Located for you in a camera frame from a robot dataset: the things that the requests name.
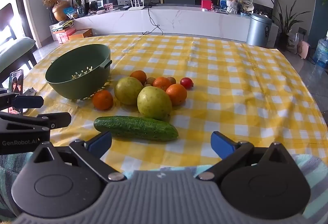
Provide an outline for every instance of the silver trash can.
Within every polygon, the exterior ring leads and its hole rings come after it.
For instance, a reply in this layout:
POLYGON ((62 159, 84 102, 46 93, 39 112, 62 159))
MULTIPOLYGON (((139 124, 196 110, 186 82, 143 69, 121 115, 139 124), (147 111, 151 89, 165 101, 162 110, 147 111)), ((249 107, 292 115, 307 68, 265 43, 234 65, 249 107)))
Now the silver trash can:
POLYGON ((246 44, 266 47, 271 24, 271 19, 259 14, 252 14, 246 44))

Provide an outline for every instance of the teal and gray striped cloth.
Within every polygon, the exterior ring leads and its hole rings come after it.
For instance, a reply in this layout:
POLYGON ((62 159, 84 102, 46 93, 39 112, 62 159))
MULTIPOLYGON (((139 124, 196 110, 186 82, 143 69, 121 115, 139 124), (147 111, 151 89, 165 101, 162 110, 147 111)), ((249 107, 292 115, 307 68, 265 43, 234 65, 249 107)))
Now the teal and gray striped cloth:
MULTIPOLYGON (((15 219, 11 186, 32 153, 0 156, 0 221, 15 219)), ((311 197, 303 215, 313 224, 328 224, 328 168, 321 159, 311 155, 292 155, 311 187, 311 197)), ((211 165, 197 167, 169 167, 167 170, 189 170, 194 176, 211 165)), ((133 172, 124 172, 130 178, 133 172)))

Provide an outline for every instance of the yellow checkered tablecloth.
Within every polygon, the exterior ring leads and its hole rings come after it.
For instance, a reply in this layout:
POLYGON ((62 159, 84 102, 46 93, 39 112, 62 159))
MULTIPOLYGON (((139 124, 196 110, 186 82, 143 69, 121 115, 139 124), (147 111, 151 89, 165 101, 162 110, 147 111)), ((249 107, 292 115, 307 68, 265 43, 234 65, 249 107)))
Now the yellow checkered tablecloth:
POLYGON ((327 126, 301 78, 275 49, 184 36, 118 35, 69 41, 50 53, 26 76, 44 98, 44 106, 29 115, 67 111, 71 124, 51 131, 51 141, 68 145, 89 140, 98 132, 93 121, 99 116, 140 116, 136 107, 121 105, 114 98, 109 111, 95 110, 90 99, 70 101, 46 82, 51 61, 76 47, 103 43, 111 50, 112 93, 118 79, 135 70, 148 77, 173 76, 194 82, 186 103, 175 107, 170 123, 179 138, 168 143, 113 139, 102 160, 117 170, 155 169, 166 166, 214 164, 219 158, 210 146, 213 131, 234 141, 247 140, 257 147, 282 142, 290 153, 308 153, 327 163, 327 126))

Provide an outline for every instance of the trash can lid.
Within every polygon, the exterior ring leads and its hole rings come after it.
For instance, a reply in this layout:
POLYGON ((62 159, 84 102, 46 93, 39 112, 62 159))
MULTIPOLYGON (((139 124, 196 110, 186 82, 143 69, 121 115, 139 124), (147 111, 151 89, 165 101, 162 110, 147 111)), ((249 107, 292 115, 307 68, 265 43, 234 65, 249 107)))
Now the trash can lid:
POLYGON ((254 19, 254 20, 257 20, 259 22, 263 22, 263 23, 267 23, 267 24, 271 24, 272 23, 272 20, 265 17, 265 16, 262 16, 262 15, 259 15, 259 14, 256 14, 256 13, 253 13, 251 15, 251 18, 254 19))

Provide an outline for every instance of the pile of fruit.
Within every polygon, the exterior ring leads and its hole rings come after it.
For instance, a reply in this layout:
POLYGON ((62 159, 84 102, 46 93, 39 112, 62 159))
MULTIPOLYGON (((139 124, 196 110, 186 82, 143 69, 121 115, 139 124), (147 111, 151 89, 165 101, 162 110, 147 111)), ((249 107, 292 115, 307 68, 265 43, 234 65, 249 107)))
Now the pile of fruit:
MULTIPOLYGON (((186 101, 187 89, 193 86, 190 78, 183 78, 177 84, 173 77, 147 78, 145 72, 137 70, 130 77, 120 79, 114 88, 115 97, 125 105, 137 105, 139 112, 146 118, 165 119, 172 111, 172 106, 186 101)), ((101 90, 92 98, 99 110, 113 106, 113 97, 101 90)))

